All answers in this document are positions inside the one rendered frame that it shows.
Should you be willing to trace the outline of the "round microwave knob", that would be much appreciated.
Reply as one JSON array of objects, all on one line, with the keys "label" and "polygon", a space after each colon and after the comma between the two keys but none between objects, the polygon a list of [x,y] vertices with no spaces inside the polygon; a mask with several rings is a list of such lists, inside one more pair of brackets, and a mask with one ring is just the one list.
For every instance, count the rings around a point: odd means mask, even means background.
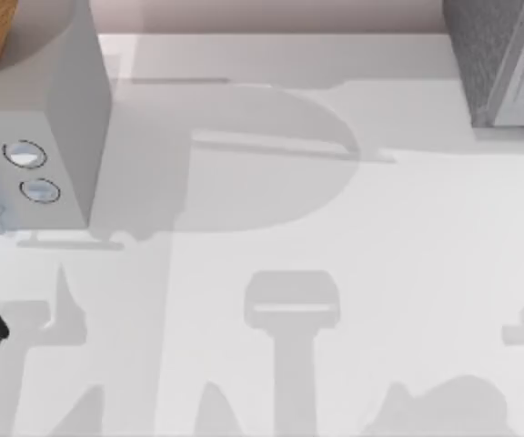
[{"label": "round microwave knob", "polygon": [[46,152],[28,140],[3,144],[2,151],[6,160],[18,168],[36,169],[47,161]]},{"label": "round microwave knob", "polygon": [[61,197],[60,187],[45,178],[22,181],[19,190],[25,198],[38,204],[52,204]]}]

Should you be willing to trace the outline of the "pale microwave oven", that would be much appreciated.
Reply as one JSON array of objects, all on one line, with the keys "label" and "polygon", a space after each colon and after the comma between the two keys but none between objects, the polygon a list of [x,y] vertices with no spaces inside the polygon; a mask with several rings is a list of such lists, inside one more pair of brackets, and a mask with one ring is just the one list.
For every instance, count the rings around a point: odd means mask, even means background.
[{"label": "pale microwave oven", "polygon": [[[19,0],[0,57],[0,233],[87,227],[112,103],[90,0]],[[8,162],[2,146],[18,140],[46,163]],[[60,199],[25,198],[19,184],[35,178],[57,184]]]}]

